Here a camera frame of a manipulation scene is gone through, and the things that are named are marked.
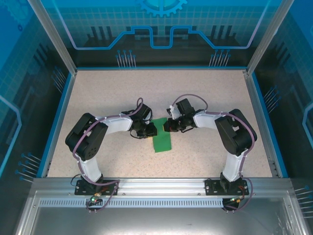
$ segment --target blue enclosure wall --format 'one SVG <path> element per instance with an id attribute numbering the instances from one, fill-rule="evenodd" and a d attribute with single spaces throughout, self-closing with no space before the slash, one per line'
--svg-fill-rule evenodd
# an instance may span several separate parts
<path id="1" fill-rule="evenodd" d="M 21 155 L 40 161 L 69 74 L 27 1 L 0 1 L 0 22 L 0 234 L 11 235 L 38 165 Z"/>
<path id="2" fill-rule="evenodd" d="M 281 0 L 43 0 L 79 67 L 247 66 Z"/>
<path id="3" fill-rule="evenodd" d="M 313 1 L 294 1 L 255 71 L 266 116 L 296 188 L 313 187 L 312 12 Z"/>

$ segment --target green foam pad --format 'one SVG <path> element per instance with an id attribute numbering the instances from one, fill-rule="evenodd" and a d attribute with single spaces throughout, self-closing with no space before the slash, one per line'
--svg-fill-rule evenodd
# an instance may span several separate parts
<path id="1" fill-rule="evenodd" d="M 157 129 L 157 136 L 153 136 L 153 148 L 156 153 L 169 151 L 172 149 L 171 135 L 169 132 L 164 131 L 163 125 L 167 118 L 154 119 L 152 122 Z"/>

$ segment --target speckled work surface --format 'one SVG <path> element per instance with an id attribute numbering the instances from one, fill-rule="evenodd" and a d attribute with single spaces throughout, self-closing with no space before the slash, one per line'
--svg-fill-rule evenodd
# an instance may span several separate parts
<path id="1" fill-rule="evenodd" d="M 48 176 L 79 173 L 65 138 L 82 114 L 116 115 L 134 109 L 141 96 L 154 118 L 168 117 L 166 108 L 185 93 L 202 96 L 210 111 L 240 109 L 258 135 L 243 174 L 271 177 L 243 73 L 238 70 L 79 71 Z M 204 108 L 201 100 L 190 97 L 189 101 L 195 109 Z M 196 128 L 171 133 L 171 141 L 171 151 L 154 153 L 152 138 L 136 140 L 129 132 L 107 135 L 96 155 L 99 168 L 105 177 L 219 177 L 226 150 L 217 131 Z"/>

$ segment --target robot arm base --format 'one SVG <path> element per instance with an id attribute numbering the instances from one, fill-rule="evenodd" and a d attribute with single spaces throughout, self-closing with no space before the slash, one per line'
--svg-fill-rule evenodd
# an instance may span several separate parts
<path id="1" fill-rule="evenodd" d="M 219 180 L 212 180 L 207 179 L 204 181 L 205 185 L 205 194 L 207 196 L 212 195 L 234 195 L 234 196 L 242 196 L 243 191 L 241 187 L 244 189 L 244 194 L 249 195 L 249 189 L 247 186 L 246 180 L 243 180 L 242 178 L 237 179 L 236 181 L 229 182 L 224 176 L 223 173 L 221 173 Z"/>
<path id="2" fill-rule="evenodd" d="M 109 183 L 112 180 L 103 180 L 103 176 L 101 175 L 100 179 L 97 180 L 96 183 L 105 184 Z M 114 190 L 116 184 L 107 185 L 107 186 L 97 186 L 86 181 L 82 176 L 81 179 L 76 182 L 75 187 L 75 195 L 81 196 L 92 196 L 98 192 L 101 192 L 103 196 L 110 196 Z"/>

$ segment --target gear icon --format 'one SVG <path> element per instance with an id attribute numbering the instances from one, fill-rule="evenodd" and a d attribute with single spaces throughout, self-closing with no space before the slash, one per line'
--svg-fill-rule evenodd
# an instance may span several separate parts
<path id="1" fill-rule="evenodd" d="M 6 6 L 11 16 L 19 24 L 27 19 L 29 6 L 27 0 L 0 0 L 0 6 Z"/>
<path id="2" fill-rule="evenodd" d="M 147 14 L 152 13 L 155 17 L 159 15 L 170 16 L 170 14 L 176 14 L 176 11 L 182 9 L 182 5 L 187 3 L 187 0 L 137 0 L 137 3 L 141 5 L 141 10 L 146 10 Z"/>

